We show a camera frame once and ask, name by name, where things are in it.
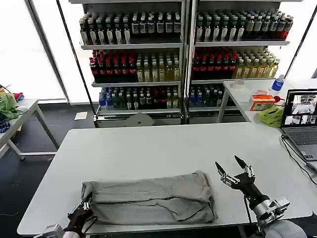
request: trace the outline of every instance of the robotic hand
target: robotic hand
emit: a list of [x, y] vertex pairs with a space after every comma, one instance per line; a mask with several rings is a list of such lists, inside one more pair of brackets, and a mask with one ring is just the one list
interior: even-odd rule
[[249, 201], [250, 209], [257, 217], [259, 234], [265, 235], [266, 238], [306, 238], [305, 232], [294, 223], [277, 221], [283, 217], [290, 202], [286, 198], [276, 201], [262, 194], [254, 184], [253, 167], [248, 166], [238, 156], [234, 157], [244, 172], [232, 177], [215, 162], [221, 175], [220, 180], [232, 189], [242, 191], [245, 195]]

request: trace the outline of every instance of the folded gray pants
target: folded gray pants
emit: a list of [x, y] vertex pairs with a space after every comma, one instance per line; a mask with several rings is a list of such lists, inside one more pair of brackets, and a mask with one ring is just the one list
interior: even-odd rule
[[91, 192], [98, 223], [199, 224], [216, 218], [211, 188], [201, 171], [171, 178], [84, 182], [81, 198]]

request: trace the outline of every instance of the green cloth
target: green cloth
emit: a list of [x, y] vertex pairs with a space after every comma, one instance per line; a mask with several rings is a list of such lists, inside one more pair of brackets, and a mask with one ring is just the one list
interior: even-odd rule
[[259, 121], [264, 122], [268, 126], [281, 127], [283, 111], [282, 107], [273, 106], [258, 113], [257, 117]]
[[16, 113], [16, 100], [11, 94], [0, 95], [0, 118], [15, 119], [19, 115]]

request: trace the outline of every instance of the paper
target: paper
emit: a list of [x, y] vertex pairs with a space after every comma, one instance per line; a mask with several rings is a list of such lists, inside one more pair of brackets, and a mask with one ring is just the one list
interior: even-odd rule
[[85, 120], [87, 117], [87, 112], [77, 113], [74, 120]]

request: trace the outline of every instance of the floor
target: floor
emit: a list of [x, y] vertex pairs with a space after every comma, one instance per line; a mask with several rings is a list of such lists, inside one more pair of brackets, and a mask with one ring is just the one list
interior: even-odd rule
[[[48, 124], [62, 141], [66, 133], [73, 128], [94, 128], [90, 106], [40, 105]], [[74, 120], [77, 112], [87, 111], [86, 120]], [[241, 117], [225, 117], [225, 122], [243, 121]], [[202, 122], [211, 122], [204, 118]], [[198, 119], [190, 123], [201, 123]], [[13, 142], [22, 152], [55, 151], [50, 139], [45, 134], [36, 117], [30, 118], [17, 133]], [[0, 158], [0, 224], [3, 237], [20, 238], [16, 229], [28, 207], [41, 179], [50, 165], [52, 156], [32, 156], [19, 161], [10, 150]], [[296, 219], [295, 222], [305, 229], [308, 235], [317, 235], [317, 217]], [[219, 229], [199, 229], [177, 232], [155, 232], [131, 235], [111, 235], [113, 238], [156, 238], [156, 237], [240, 237], [236, 227]]]

